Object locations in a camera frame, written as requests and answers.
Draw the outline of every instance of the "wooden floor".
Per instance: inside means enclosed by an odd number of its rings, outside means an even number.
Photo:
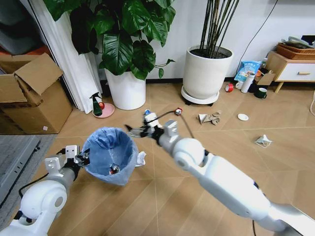
[[[140,127],[145,109],[162,114],[180,106],[194,135],[207,150],[256,180],[271,201],[293,204],[315,218],[315,117],[308,110],[312,88],[284,86],[278,94],[270,88],[265,100],[239,90],[221,90],[213,107],[187,106],[180,91],[180,85],[148,85],[143,107],[134,111],[116,109],[106,119],[74,110],[48,155],[66,145],[82,146],[103,126]],[[196,118],[199,113],[218,110],[222,111],[218,126],[200,125]],[[247,114],[249,121],[238,120],[238,113]],[[169,115],[160,122],[171,118],[177,119]],[[180,132],[188,136],[182,121],[178,122]],[[262,134],[273,141],[268,148],[254,144]],[[49,236],[253,235],[249,219],[227,210],[189,173],[181,171],[153,140],[135,141],[139,150],[147,153],[146,165],[135,168],[125,187],[103,183],[82,170]],[[36,176],[43,173],[41,166]],[[273,235],[258,225],[256,234]]]

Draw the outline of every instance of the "electrical cord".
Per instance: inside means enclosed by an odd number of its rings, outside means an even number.
[[[20,189],[19,189],[19,195],[20,195],[20,197],[23,198],[23,193],[22,193],[22,190],[23,190],[23,189],[25,189],[26,187],[28,187],[28,186],[30,186],[30,185],[32,185],[32,184],[34,184],[34,183],[36,183],[36,182],[38,182],[38,181],[40,181],[40,180],[42,180],[42,179],[45,178],[46,176],[48,176],[48,173],[45,174],[44,176],[38,178],[37,180],[34,180],[33,182],[30,182],[30,183],[24,185],[22,188],[20,188]]]
[[[187,122],[186,122],[185,118],[183,117],[183,115],[182,115],[182,114],[180,114],[180,117],[182,118],[182,120],[183,120],[183,122],[184,122],[184,124],[185,124],[185,126],[186,126],[187,130],[189,131],[189,133],[190,133],[191,137],[194,139],[195,137],[193,136],[192,131],[191,131],[191,129],[189,128],[189,126],[188,126],[188,124],[187,124]]]
[[[255,230],[255,222],[252,220],[252,232],[254,233],[254,236],[256,236],[256,230]]]
[[[255,37],[257,36],[257,34],[260,32],[260,30],[262,29],[262,27],[265,25],[266,21],[269,19],[271,13],[272,13],[273,10],[275,9],[275,6],[277,5],[277,2],[278,2],[278,0],[276,0],[276,2],[275,2],[275,4],[274,4],[273,8],[271,9],[269,15],[268,15],[267,18],[266,18],[266,20],[265,20],[264,23],[261,25],[261,27],[259,28],[259,30],[257,31],[257,33],[254,35],[254,37],[251,39],[250,43],[247,45],[247,47],[246,47],[246,49],[245,49],[245,51],[244,51],[244,53],[243,53],[243,55],[242,55],[240,61],[238,62],[238,66],[237,66],[237,68],[236,68],[236,74],[237,74],[238,68],[240,67],[241,61],[242,61],[243,56],[245,55],[245,53],[246,53],[248,47],[250,46],[250,44],[252,43],[252,41],[255,39]]]
[[[167,115],[167,114],[170,114],[170,113],[174,113],[174,111],[165,112],[164,114],[158,116],[157,118],[155,118],[155,119],[153,119],[153,120],[151,120],[151,121],[146,122],[146,124],[149,124],[149,123],[151,123],[151,122],[153,122],[153,121],[156,121],[156,120],[158,120],[158,119],[162,118],[163,116],[165,116],[165,115]]]

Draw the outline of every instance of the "green spray bottle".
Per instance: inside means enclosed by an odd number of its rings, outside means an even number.
[[[94,93],[90,98],[93,100],[93,114],[98,117],[101,116],[103,112],[99,106],[98,101],[96,100],[96,97],[99,97],[98,92]]]

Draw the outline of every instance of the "cabinet drawer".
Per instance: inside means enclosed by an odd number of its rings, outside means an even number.
[[[315,64],[289,63],[276,81],[315,81]]]

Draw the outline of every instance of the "white plant pot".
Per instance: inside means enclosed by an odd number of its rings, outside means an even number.
[[[116,107],[134,110],[146,102],[146,81],[137,79],[131,72],[113,75],[105,69],[108,85]]]
[[[199,46],[194,46],[187,49],[183,84],[185,91],[191,97],[208,99],[215,97],[221,89],[233,58],[233,52],[220,48],[219,52],[228,57],[209,59],[190,52],[198,48]]]

